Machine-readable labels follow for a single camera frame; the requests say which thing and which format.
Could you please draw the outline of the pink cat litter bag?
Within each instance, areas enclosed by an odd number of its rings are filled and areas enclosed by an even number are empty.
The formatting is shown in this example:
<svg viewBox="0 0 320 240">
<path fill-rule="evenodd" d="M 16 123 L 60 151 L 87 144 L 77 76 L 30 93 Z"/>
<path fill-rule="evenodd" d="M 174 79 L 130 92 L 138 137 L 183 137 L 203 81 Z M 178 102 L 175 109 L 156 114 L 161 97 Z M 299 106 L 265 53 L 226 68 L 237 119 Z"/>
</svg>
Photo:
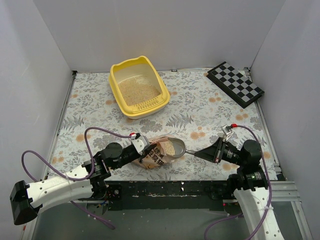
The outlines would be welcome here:
<svg viewBox="0 0 320 240">
<path fill-rule="evenodd" d="M 160 135 L 157 137 L 149 138 L 151 144 L 155 147 L 146 155 L 142 160 L 136 159 L 134 164 L 145 169 L 153 169 L 162 165 L 174 163 L 176 161 L 170 154 L 174 153 L 174 146 L 170 135 Z"/>
</svg>

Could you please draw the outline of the silver metal scoop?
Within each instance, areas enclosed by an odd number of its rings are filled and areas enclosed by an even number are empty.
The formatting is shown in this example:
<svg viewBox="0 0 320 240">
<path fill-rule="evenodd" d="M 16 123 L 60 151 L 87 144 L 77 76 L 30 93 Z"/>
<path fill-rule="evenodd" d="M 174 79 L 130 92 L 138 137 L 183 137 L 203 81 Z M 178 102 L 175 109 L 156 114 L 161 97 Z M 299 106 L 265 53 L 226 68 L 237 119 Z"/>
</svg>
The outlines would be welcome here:
<svg viewBox="0 0 320 240">
<path fill-rule="evenodd" d="M 185 142 L 181 139 L 169 137 L 167 142 L 169 145 L 165 149 L 165 153 L 172 158 L 177 159 L 182 157 L 184 154 L 194 155 L 196 153 L 194 150 L 188 150 Z"/>
</svg>

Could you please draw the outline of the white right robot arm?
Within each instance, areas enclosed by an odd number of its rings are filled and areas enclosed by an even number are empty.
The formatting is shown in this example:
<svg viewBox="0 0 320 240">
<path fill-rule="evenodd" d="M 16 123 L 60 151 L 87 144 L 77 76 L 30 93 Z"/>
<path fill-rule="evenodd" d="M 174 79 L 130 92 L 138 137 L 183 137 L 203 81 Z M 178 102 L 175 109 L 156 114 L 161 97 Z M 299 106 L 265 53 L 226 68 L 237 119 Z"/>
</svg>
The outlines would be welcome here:
<svg viewBox="0 0 320 240">
<path fill-rule="evenodd" d="M 193 153 L 195 157 L 219 163 L 221 160 L 238 166 L 226 181 L 227 195 L 236 199 L 250 232 L 249 240 L 283 240 L 274 209 L 271 205 L 270 179 L 260 166 L 263 157 L 256 140 L 246 140 L 237 149 L 222 137 L 211 146 Z"/>
</svg>

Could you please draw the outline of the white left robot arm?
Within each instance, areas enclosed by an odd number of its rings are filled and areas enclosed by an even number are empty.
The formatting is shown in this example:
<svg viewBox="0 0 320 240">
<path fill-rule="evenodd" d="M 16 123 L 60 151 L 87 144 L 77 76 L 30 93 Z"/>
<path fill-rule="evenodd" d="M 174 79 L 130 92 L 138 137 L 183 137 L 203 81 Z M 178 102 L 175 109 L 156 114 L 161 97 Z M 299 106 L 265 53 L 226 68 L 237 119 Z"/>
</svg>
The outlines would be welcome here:
<svg viewBox="0 0 320 240">
<path fill-rule="evenodd" d="M 86 161 L 61 176 L 30 183 L 17 182 L 9 197 L 14 224 L 26 224 L 40 213 L 67 202 L 103 199 L 108 193 L 105 179 L 111 177 L 111 170 L 143 159 L 153 148 L 154 145 L 141 143 L 123 148 L 112 142 L 98 151 L 93 161 Z"/>
</svg>

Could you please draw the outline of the beige litter in box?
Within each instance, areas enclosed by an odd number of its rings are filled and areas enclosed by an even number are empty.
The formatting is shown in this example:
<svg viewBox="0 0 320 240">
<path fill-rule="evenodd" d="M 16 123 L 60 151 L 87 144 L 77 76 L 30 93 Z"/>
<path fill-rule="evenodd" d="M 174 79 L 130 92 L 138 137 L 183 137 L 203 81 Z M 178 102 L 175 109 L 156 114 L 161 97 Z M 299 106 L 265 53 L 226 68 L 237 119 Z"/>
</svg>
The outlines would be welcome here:
<svg viewBox="0 0 320 240">
<path fill-rule="evenodd" d="M 151 84 L 140 83 L 136 80 L 125 80 L 119 85 L 119 90 L 128 106 L 149 101 L 160 95 L 157 88 Z"/>
</svg>

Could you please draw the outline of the yellow cat litter box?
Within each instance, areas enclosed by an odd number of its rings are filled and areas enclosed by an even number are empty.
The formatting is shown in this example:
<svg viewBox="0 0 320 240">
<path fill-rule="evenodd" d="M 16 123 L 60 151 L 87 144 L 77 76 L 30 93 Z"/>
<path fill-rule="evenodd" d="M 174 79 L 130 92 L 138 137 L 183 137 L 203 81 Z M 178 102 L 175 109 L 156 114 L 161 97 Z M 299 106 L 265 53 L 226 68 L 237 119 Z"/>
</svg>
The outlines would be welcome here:
<svg viewBox="0 0 320 240">
<path fill-rule="evenodd" d="M 128 106 L 119 89 L 119 84 L 126 80 L 136 80 L 139 83 L 153 85 L 160 92 L 160 95 L 148 101 Z M 120 110 L 133 120 L 150 116 L 162 110 L 170 101 L 170 93 L 165 83 L 150 60 L 143 55 L 112 65 L 109 84 Z"/>
</svg>

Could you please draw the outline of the floral tablecloth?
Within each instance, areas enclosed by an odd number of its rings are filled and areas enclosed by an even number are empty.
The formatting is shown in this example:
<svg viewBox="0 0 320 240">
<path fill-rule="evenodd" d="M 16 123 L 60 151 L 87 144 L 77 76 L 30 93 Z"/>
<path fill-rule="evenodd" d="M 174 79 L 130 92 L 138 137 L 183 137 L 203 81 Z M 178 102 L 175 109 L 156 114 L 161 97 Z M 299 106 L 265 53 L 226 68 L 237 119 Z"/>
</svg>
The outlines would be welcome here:
<svg viewBox="0 0 320 240">
<path fill-rule="evenodd" d="M 230 142 L 241 148 L 244 141 L 257 137 L 268 175 L 277 179 L 275 158 L 255 104 L 242 108 L 213 84 L 203 70 L 161 71 L 170 94 L 162 110 L 141 119 L 125 116 L 112 93 L 107 73 L 78 73 L 67 104 L 51 164 L 60 172 L 70 171 L 89 160 L 90 154 L 135 132 L 154 138 L 170 135 L 183 140 L 189 150 L 212 145 L 222 127 L 238 124 Z"/>
</svg>

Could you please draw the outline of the black folding chessboard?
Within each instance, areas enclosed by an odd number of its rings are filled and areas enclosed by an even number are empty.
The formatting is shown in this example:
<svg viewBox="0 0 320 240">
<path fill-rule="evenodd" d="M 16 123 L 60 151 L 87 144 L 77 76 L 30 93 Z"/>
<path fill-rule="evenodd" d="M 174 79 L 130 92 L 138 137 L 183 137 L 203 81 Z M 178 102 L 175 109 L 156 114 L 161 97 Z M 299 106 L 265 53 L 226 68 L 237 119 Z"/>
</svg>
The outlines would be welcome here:
<svg viewBox="0 0 320 240">
<path fill-rule="evenodd" d="M 265 93 L 227 62 L 210 69 L 207 77 L 244 109 Z"/>
</svg>

